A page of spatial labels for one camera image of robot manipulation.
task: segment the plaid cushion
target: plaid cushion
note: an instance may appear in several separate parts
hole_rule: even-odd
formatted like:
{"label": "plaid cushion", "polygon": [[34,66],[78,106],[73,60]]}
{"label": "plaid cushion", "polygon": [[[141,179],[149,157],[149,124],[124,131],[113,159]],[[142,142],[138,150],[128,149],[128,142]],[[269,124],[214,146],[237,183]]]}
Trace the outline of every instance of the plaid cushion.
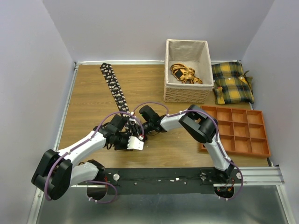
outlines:
{"label": "plaid cushion", "polygon": [[246,77],[240,62],[214,64],[212,71],[216,104],[254,103],[252,77]]}

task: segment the wicker basket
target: wicker basket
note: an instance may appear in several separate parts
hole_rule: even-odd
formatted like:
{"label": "wicker basket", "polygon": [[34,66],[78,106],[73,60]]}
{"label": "wicker basket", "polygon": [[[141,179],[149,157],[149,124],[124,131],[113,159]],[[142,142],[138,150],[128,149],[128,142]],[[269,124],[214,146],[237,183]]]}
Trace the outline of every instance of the wicker basket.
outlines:
{"label": "wicker basket", "polygon": [[[182,63],[195,69],[203,84],[182,84],[170,67]],[[167,40],[165,57],[164,101],[203,104],[213,89],[213,74],[207,41]]]}

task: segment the orange sorting tray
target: orange sorting tray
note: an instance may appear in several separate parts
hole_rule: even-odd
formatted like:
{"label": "orange sorting tray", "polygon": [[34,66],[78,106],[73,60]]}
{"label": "orange sorting tray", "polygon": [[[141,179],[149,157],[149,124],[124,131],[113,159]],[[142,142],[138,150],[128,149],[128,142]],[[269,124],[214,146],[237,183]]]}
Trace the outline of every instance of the orange sorting tray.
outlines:
{"label": "orange sorting tray", "polygon": [[[221,142],[228,154],[271,156],[263,113],[233,108],[201,106],[218,120]],[[200,144],[200,151],[206,151]]]}

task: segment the patterned ribbon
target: patterned ribbon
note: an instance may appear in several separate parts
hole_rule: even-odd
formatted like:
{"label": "patterned ribbon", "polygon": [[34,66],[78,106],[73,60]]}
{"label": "patterned ribbon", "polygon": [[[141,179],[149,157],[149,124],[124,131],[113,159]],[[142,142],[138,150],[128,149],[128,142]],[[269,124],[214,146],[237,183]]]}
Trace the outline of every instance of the patterned ribbon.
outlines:
{"label": "patterned ribbon", "polygon": [[[103,63],[100,67],[101,72],[108,84],[109,90],[111,91],[112,96],[114,97],[115,103],[118,107],[119,111],[130,113],[127,101],[123,92],[121,90],[121,86],[118,83],[118,80],[115,76],[114,70],[110,64]],[[127,122],[125,125],[125,129],[127,131],[130,130],[130,122]]]}

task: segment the wooden surface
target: wooden surface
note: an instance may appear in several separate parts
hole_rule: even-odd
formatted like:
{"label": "wooden surface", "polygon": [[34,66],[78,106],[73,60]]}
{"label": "wooden surface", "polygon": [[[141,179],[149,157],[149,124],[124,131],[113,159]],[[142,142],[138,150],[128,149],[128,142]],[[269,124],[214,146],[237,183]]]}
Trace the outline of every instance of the wooden surface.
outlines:
{"label": "wooden surface", "polygon": [[[145,101],[163,103],[164,65],[113,65],[129,108]],[[189,107],[190,103],[165,103],[170,113]],[[215,105],[211,92],[205,105]],[[165,109],[150,105],[160,115]],[[229,105],[250,109],[249,104]],[[118,108],[103,78],[99,65],[80,65],[59,149],[65,148],[90,133],[101,120]],[[241,167],[267,166],[266,159],[231,156]],[[199,152],[199,144],[183,128],[149,136],[143,151],[101,149],[85,159],[95,159],[107,168],[211,167],[207,153]]]}

